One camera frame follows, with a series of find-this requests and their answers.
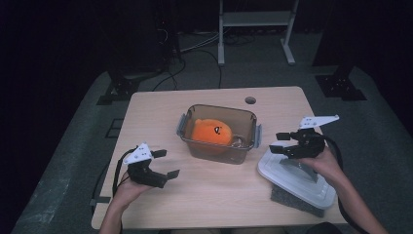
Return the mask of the white metal stand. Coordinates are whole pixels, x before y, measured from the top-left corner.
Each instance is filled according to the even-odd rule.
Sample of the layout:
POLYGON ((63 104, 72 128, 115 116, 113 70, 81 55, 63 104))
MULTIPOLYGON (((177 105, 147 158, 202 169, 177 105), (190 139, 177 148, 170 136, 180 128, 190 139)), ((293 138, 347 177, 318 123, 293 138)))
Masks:
POLYGON ((282 50, 289 65, 295 64, 289 41, 300 0, 293 0, 289 11, 273 12, 225 12, 223 0, 219 1, 217 63, 225 64, 224 29, 229 27, 285 26, 286 33, 281 39, 282 50))

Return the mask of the grey fluffy cloth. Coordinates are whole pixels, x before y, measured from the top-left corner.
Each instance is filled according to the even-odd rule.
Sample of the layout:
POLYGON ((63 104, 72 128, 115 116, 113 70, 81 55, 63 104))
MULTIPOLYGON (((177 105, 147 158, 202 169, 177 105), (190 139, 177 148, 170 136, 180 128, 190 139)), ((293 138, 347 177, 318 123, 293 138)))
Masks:
POLYGON ((306 203, 275 184, 272 187, 271 200, 310 215, 324 217, 324 210, 306 203))

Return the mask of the black stand base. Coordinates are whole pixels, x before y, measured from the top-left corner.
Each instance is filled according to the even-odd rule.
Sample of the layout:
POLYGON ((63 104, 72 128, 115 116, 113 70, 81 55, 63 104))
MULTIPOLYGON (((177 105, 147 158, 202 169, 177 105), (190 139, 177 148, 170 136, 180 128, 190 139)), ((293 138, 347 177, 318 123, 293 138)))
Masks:
POLYGON ((127 101, 137 92, 140 81, 129 79, 119 70, 109 70, 110 83, 103 95, 97 101, 97 105, 110 105, 114 101, 127 101))
POLYGON ((351 66, 340 65, 328 75, 317 75, 316 80, 327 98, 340 98, 344 101, 366 100, 363 92, 350 79, 351 66))

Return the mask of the person's right hand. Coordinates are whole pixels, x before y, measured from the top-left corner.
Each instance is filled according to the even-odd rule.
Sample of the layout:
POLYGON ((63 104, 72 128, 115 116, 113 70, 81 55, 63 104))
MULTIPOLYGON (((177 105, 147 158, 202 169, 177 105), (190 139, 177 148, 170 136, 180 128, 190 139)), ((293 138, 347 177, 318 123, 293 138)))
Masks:
POLYGON ((335 186, 343 176, 343 171, 328 147, 325 147, 317 157, 302 158, 299 159, 298 162, 311 167, 314 171, 322 175, 332 186, 335 186))

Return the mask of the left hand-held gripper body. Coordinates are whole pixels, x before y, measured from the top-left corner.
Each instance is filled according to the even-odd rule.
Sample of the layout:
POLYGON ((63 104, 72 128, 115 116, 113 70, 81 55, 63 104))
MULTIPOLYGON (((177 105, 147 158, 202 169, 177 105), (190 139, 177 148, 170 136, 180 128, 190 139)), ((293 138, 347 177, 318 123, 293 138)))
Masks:
POLYGON ((151 151, 148 144, 143 142, 123 160, 123 163, 128 166, 127 172, 132 181, 163 188, 168 181, 168 177, 150 169, 150 164, 154 160, 151 151))

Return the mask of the black tape strip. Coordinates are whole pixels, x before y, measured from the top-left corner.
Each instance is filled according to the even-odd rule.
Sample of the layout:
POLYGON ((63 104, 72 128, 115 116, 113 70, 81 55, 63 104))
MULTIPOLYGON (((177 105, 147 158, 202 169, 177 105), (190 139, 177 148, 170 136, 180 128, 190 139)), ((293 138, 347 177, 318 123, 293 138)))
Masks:
POLYGON ((97 197, 90 200, 90 205, 95 207, 98 203, 109 204, 110 201, 110 197, 97 197))

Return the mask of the orange plush toy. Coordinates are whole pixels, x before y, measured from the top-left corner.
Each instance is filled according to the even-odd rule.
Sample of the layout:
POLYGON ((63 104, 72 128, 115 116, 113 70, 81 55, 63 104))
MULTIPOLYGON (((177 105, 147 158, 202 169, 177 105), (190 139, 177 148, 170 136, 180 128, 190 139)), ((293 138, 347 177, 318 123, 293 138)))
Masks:
POLYGON ((222 121, 216 119, 197 119, 195 121, 191 139, 201 145, 198 149, 204 153, 217 155, 227 150, 232 144, 233 132, 222 121))

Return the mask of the brown transparent storage box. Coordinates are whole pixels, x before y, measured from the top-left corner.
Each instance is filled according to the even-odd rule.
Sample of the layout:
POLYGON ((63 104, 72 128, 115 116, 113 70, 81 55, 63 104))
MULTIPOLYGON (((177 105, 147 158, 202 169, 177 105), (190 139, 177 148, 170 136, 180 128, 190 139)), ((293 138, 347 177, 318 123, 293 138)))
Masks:
POLYGON ((262 128, 257 124, 256 115, 248 110, 194 104, 179 120, 176 134, 187 144, 193 157, 226 164, 239 165, 244 162, 247 152, 258 148, 261 143, 262 128), (233 141, 227 150, 217 155, 204 153, 198 149, 201 144, 191 139, 197 119, 216 119, 227 124, 233 132, 233 141))

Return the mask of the white box lid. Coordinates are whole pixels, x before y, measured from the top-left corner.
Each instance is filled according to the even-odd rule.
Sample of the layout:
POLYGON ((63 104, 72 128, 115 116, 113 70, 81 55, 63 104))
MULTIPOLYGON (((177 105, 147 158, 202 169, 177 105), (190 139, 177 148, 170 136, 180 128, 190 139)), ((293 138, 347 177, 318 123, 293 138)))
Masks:
POLYGON ((330 208, 336 191, 311 167, 268 149, 257 166, 258 172, 274 185, 322 210, 330 208))

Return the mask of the person's left hand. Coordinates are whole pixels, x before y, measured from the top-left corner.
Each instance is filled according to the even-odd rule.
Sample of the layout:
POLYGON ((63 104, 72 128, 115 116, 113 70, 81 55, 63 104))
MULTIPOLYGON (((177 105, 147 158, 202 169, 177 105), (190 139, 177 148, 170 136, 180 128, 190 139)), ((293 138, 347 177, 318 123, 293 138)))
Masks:
POLYGON ((130 179, 128 173, 124 173, 111 204, 115 208, 126 209, 130 203, 150 189, 152 186, 136 183, 130 179))

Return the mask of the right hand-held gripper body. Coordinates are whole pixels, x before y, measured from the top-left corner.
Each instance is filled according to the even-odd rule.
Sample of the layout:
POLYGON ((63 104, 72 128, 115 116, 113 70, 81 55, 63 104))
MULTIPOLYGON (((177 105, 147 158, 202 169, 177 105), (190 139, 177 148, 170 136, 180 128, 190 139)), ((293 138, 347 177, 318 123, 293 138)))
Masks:
POLYGON ((316 127, 338 121, 339 119, 338 115, 304 117, 299 123, 299 129, 289 134, 289 137, 295 139, 297 144, 286 148, 286 156, 289 159, 317 157, 325 147, 325 137, 316 131, 316 127))

